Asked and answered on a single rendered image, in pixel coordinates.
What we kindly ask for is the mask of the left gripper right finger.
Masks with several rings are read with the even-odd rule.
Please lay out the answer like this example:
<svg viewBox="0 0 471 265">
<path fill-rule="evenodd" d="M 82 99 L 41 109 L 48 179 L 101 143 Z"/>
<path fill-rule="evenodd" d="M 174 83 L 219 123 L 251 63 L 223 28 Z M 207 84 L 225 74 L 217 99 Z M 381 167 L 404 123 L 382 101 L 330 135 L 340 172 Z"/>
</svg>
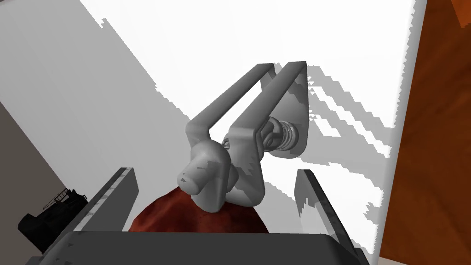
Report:
<svg viewBox="0 0 471 265">
<path fill-rule="evenodd" d="M 312 218 L 313 223 L 307 225 L 308 232 L 329 235 L 353 255 L 359 254 L 311 170 L 297 171 L 294 197 L 299 216 L 301 217 L 303 211 L 307 210 L 308 216 Z"/>
</svg>

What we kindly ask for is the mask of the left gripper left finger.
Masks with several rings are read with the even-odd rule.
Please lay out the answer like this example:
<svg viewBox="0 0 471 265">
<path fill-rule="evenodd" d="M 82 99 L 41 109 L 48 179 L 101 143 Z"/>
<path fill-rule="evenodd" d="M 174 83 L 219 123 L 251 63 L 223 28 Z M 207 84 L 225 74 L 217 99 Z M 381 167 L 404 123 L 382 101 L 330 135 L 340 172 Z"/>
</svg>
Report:
<svg viewBox="0 0 471 265">
<path fill-rule="evenodd" d="M 121 231 L 138 193 L 134 168 L 120 168 L 63 230 L 60 237 L 72 231 Z"/>
</svg>

